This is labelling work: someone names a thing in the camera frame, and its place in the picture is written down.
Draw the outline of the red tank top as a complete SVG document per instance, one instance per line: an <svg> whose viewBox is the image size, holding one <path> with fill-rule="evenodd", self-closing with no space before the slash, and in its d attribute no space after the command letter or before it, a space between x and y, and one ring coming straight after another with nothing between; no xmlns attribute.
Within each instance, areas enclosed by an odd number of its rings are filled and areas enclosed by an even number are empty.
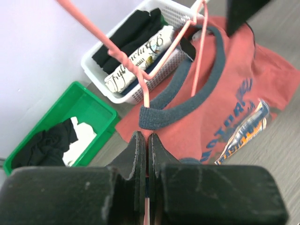
<svg viewBox="0 0 300 225"><path fill-rule="evenodd" d="M180 162L222 164L288 105L300 72L258 45L248 24L233 35L226 20L208 21L200 69L185 58L150 93L150 106L136 105L118 124L128 142L134 131L156 133Z"/></svg>

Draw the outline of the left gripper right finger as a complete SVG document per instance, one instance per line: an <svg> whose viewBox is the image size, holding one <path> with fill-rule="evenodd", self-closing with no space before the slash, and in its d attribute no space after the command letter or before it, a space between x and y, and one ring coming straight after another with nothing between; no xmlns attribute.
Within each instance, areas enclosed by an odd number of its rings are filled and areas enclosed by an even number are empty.
<svg viewBox="0 0 300 225"><path fill-rule="evenodd" d="M255 165L179 162L157 134L148 139L150 225L284 225L273 176Z"/></svg>

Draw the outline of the pink wire hanger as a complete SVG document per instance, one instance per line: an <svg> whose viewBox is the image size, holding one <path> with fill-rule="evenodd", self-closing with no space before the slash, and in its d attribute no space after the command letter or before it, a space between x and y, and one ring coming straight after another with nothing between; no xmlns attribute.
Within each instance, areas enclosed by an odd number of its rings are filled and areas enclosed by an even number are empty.
<svg viewBox="0 0 300 225"><path fill-rule="evenodd" d="M143 90L143 103L145 107L150 106L150 97L149 97L149 89L145 82L145 80L151 80L163 64L167 61L172 51L180 42L181 38L186 33L189 26L197 25L198 13L203 8L204 9L204 20L203 27L200 39L200 45L197 55L196 67L195 67L195 75L191 90L191 96L193 97L196 93L196 88L198 84L199 71L202 62L203 56L203 47L204 47L204 39L206 35L207 23L208 23L208 9L207 3L205 0L197 0L193 5L194 17L191 20L186 21L185 25L182 27L181 31L178 33L169 49L161 59L161 61L157 64L157 66L152 70L150 74L145 73L140 68L135 66L130 59L122 52L100 29L98 29L92 21L90 21L81 11L70 1L68 0L59 0L57 1L73 18L75 18L84 28L86 28L91 34L93 34L98 40L100 40L107 48L108 54L118 60L121 64L123 64L130 72L132 72L137 78L138 82Z"/></svg>

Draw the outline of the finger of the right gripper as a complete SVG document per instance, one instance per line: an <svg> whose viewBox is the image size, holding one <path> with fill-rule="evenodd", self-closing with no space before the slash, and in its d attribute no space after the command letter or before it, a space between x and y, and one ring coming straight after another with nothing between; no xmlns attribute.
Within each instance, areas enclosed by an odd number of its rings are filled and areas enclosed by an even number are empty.
<svg viewBox="0 0 300 225"><path fill-rule="evenodd" d="M228 0L226 33L232 36L248 19L266 6L270 0Z"/></svg>

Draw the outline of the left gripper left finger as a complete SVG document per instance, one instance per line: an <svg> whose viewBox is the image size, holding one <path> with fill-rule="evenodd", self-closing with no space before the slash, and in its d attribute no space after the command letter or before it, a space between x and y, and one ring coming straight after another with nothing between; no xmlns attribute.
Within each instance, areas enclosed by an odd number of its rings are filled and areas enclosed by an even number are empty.
<svg viewBox="0 0 300 225"><path fill-rule="evenodd" d="M134 132L104 167L16 169L0 191L3 225L141 225L145 215L145 139Z"/></svg>

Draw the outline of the green plastic tray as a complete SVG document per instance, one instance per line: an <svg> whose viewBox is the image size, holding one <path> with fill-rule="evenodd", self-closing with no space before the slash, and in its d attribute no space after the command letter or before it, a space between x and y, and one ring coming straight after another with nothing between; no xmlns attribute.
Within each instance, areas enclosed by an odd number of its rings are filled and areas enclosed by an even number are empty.
<svg viewBox="0 0 300 225"><path fill-rule="evenodd" d="M97 134L73 164L73 167L87 166L111 138L120 118L117 111L106 102L99 99L79 82L73 82L5 159L3 164L5 174L7 176L11 174L13 157L36 133L48 130L54 125L74 116L77 117L80 123L85 122L91 125Z"/></svg>

